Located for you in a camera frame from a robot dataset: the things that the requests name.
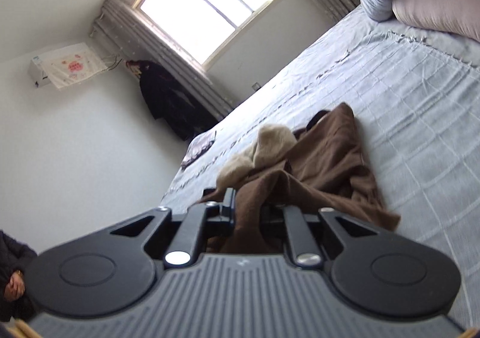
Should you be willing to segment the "brown coat with fur collar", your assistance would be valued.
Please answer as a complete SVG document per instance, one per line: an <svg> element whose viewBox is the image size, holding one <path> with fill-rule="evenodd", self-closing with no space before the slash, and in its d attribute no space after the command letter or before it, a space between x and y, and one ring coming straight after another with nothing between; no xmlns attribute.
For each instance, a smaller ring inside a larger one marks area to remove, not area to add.
<svg viewBox="0 0 480 338"><path fill-rule="evenodd" d="M203 201L222 201L235 189L231 236L208 240L209 253L274 253L279 243L260 232L269 206L297 206L304 214L323 207L394 231L400 216L383 205L368 167L352 108L342 103L322 110L306 128L292 131L265 124L254 142L220 169L216 189Z"/></svg>

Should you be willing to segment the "small folded patterned cloth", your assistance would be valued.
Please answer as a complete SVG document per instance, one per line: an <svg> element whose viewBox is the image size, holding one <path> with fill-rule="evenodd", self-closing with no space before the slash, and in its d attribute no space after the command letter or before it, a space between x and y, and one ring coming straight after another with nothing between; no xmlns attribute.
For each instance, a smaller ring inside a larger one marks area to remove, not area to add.
<svg viewBox="0 0 480 338"><path fill-rule="evenodd" d="M210 150L210 147L216 141L216 131L206 131L196 136L189 144L184 158L181 161L181 169L185 170L195 161L202 157L205 152Z"/></svg>

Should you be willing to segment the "grey striped bedspread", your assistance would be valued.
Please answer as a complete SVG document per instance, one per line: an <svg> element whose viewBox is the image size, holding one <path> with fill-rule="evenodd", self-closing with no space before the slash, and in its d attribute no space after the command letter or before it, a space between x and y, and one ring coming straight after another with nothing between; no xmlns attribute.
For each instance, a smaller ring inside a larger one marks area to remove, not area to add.
<svg viewBox="0 0 480 338"><path fill-rule="evenodd" d="M400 234L460 268L451 316L479 325L479 45L349 13L216 126L213 146L174 177L162 204L185 211L264 124L304 127L348 104Z"/></svg>

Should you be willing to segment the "person in dark jacket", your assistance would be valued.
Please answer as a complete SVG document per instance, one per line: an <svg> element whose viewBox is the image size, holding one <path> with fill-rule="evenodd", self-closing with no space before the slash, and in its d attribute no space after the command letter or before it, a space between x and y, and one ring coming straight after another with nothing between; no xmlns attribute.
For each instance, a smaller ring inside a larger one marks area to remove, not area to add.
<svg viewBox="0 0 480 338"><path fill-rule="evenodd" d="M37 310L28 295L24 274L38 255L4 231L1 231L0 241L1 321L8 323L13 318L28 321Z"/></svg>

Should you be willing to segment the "left grey curtain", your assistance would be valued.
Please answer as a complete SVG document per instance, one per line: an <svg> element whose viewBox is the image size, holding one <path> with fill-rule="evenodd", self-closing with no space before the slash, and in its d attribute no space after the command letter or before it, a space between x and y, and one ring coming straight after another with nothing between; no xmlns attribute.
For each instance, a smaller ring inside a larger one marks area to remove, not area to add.
<svg viewBox="0 0 480 338"><path fill-rule="evenodd" d="M233 102L168 41L158 29L122 0L106 0L93 23L104 47L128 60L148 60L164 67L218 120L233 111Z"/></svg>

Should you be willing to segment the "pink folded duvet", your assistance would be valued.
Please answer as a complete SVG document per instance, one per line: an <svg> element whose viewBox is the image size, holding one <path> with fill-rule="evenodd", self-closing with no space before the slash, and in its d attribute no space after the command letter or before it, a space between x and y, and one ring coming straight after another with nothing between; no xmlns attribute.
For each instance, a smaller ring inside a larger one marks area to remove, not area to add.
<svg viewBox="0 0 480 338"><path fill-rule="evenodd" d="M479 40L479 0L392 0L392 10L406 25Z"/></svg>

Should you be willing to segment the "dark clothes hanging on wall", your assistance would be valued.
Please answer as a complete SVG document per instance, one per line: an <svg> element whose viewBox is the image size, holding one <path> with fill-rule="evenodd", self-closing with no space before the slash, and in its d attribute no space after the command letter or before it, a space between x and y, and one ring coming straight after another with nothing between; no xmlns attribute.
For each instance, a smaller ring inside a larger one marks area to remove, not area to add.
<svg viewBox="0 0 480 338"><path fill-rule="evenodd" d="M163 119L181 140L191 140L218 123L163 66L146 60L130 60L125 65L138 78L153 118Z"/></svg>

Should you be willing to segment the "covered wall air conditioner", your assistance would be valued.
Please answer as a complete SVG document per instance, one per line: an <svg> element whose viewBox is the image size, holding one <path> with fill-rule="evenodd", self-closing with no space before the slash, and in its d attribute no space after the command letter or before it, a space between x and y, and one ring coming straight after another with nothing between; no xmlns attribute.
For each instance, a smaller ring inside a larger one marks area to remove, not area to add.
<svg viewBox="0 0 480 338"><path fill-rule="evenodd" d="M86 43L41 53L33 57L28 74L36 87L51 83L66 89L107 70L105 62Z"/></svg>

